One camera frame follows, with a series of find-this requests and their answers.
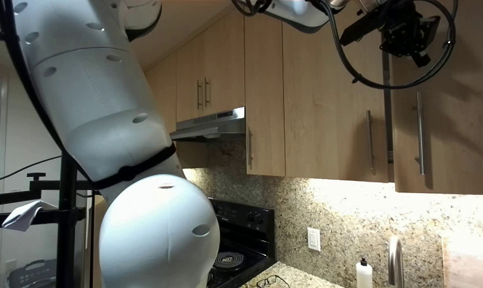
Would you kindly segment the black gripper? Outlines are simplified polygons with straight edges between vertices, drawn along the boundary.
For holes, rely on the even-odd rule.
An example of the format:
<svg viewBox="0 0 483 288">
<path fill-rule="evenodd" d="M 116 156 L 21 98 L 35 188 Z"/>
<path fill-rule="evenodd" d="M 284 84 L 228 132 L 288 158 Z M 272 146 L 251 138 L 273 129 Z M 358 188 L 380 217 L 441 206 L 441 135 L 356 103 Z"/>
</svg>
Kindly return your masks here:
<svg viewBox="0 0 483 288">
<path fill-rule="evenodd" d="M 425 50 L 435 39 L 440 18 L 422 17 L 414 0 L 390 0 L 384 12 L 380 49 L 393 57 L 411 57 L 417 68 L 425 68 L 430 63 Z"/>
</svg>

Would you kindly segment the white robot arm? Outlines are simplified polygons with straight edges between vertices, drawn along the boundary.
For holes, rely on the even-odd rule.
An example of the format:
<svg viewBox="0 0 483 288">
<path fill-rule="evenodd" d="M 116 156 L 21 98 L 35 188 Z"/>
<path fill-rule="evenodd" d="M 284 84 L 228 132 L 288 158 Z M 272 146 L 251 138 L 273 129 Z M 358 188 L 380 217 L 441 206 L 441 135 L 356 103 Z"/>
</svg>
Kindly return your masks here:
<svg viewBox="0 0 483 288">
<path fill-rule="evenodd" d="M 110 202 L 99 233 L 104 288 L 206 288 L 220 246 L 187 182 L 129 44 L 161 0 L 0 0 L 9 58 L 41 122 Z"/>
</svg>

